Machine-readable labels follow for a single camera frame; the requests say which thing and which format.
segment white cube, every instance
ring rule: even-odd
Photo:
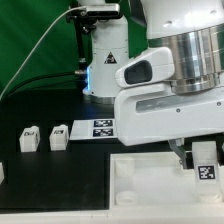
[[[35,152],[40,143],[39,128],[33,126],[25,128],[19,138],[21,152]]]
[[[68,126],[61,125],[53,128],[50,135],[51,151],[65,150],[68,144]]]

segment white plastic part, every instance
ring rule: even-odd
[[[196,185],[201,202],[222,202],[216,142],[193,142]]]
[[[141,61],[147,61],[152,67],[152,79],[149,82],[130,85],[125,80],[125,70]],[[141,55],[131,58],[126,64],[117,70],[115,79],[121,88],[148,85],[170,78],[175,72],[172,52],[167,47],[149,48]]]
[[[77,0],[82,6],[105,4],[105,0]]]
[[[5,176],[4,176],[4,171],[3,171],[3,165],[2,165],[2,163],[0,163],[0,184],[2,183],[4,178],[5,178]]]
[[[75,120],[70,140],[117,138],[114,119]]]
[[[193,32],[224,23],[221,0],[141,0],[147,38]]]
[[[88,85],[83,93],[98,98],[114,98],[120,91],[114,74],[128,61],[128,23],[98,21],[92,32],[93,60],[87,69]]]
[[[123,191],[116,195],[116,204],[133,206],[138,204],[138,195],[133,191]]]
[[[115,100],[118,139],[125,145],[224,132],[222,88],[174,96],[168,83],[122,90]]]
[[[51,151],[66,150],[68,139],[69,139],[68,126],[61,125],[54,127],[50,135]]]
[[[21,152],[35,152],[40,143],[39,127],[25,128],[19,138]]]
[[[117,159],[116,174],[118,177],[131,177],[135,172],[135,160],[132,157]]]

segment wall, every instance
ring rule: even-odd
[[[0,91],[51,22],[66,11],[71,2],[72,0],[0,0]],[[125,16],[129,17],[127,0],[121,1],[121,8]],[[145,32],[145,28],[129,21],[130,56],[147,47]],[[88,37],[84,39],[90,62],[90,41]],[[77,66],[74,27],[62,19],[44,39],[12,86],[39,75],[73,71]]]

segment white base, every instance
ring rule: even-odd
[[[116,176],[115,159],[135,159],[132,178]],[[1,215],[7,224],[217,224],[224,220],[224,203],[200,203],[193,170],[182,170],[173,152],[111,156],[111,203],[105,211]],[[224,184],[224,168],[220,169]],[[138,205],[116,205],[123,190],[139,194]]]

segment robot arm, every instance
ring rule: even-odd
[[[141,3],[150,49],[116,72],[116,81],[123,88],[115,100],[119,140],[136,145],[223,133],[223,1]],[[161,75],[153,65],[164,65],[164,47],[171,51],[166,54],[170,60],[164,71],[172,67],[171,58],[175,69]],[[161,58],[153,56],[158,52]],[[152,65],[153,75],[149,69],[137,67],[144,61]]]
[[[166,48],[148,49],[132,58],[115,74],[121,88],[161,82],[174,74],[172,52]]]

